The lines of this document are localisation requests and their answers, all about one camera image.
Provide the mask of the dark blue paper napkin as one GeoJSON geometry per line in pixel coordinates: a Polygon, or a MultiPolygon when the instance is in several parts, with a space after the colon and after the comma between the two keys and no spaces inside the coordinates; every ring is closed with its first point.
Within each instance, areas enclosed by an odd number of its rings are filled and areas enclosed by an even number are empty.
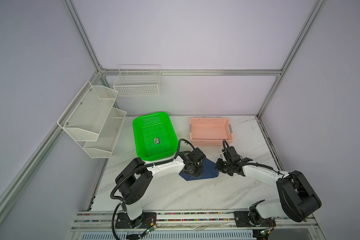
{"type": "Polygon", "coordinates": [[[197,176],[180,172],[179,176],[185,181],[198,181],[217,178],[219,176],[219,171],[216,169],[216,163],[210,161],[209,159],[205,159],[201,164],[195,166],[195,174],[197,174],[197,176]]]}

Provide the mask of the green plastic basket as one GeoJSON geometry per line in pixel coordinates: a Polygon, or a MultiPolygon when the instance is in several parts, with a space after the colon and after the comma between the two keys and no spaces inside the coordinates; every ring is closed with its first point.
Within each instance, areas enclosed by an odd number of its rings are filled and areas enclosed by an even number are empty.
{"type": "Polygon", "coordinates": [[[143,161],[154,162],[175,155],[178,138],[170,116],[165,112],[140,116],[133,121],[136,153],[143,161]]]}

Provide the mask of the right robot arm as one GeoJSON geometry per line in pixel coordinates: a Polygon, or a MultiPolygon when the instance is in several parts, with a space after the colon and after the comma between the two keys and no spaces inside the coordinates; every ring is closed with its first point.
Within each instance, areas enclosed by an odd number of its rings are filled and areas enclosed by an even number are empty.
{"type": "Polygon", "coordinates": [[[255,179],[278,192],[277,199],[260,200],[250,206],[250,225],[260,226],[274,217],[300,223],[321,208],[320,198],[303,173],[277,171],[271,166],[254,163],[252,159],[242,158],[233,146],[223,147],[222,153],[224,159],[218,159],[216,166],[219,172],[255,179]]]}

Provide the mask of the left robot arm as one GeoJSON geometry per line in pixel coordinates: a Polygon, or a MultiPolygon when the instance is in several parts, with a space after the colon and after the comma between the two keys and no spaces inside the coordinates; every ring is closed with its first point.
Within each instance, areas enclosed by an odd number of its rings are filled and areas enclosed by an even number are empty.
{"type": "Polygon", "coordinates": [[[206,155],[199,148],[149,163],[135,158],[116,177],[116,186],[112,189],[110,198],[121,201],[123,211],[129,220],[138,220],[143,216],[139,201],[154,178],[169,174],[185,174],[187,177],[200,178],[206,159],[206,155]]]}

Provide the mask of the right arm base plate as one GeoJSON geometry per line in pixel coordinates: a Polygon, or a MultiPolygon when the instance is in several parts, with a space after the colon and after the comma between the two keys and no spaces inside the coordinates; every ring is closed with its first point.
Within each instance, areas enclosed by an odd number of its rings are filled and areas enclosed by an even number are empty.
{"type": "Polygon", "coordinates": [[[276,223],[272,218],[263,218],[256,211],[235,211],[234,219],[237,227],[271,227],[276,223]]]}

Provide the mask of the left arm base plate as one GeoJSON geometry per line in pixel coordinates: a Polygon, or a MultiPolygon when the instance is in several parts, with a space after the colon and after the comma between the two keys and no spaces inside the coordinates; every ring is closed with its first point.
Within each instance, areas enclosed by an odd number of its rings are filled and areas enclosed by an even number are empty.
{"type": "Polygon", "coordinates": [[[127,213],[120,212],[115,220],[115,229],[148,229],[152,227],[157,220],[157,213],[143,212],[135,220],[131,220],[127,213]]]}

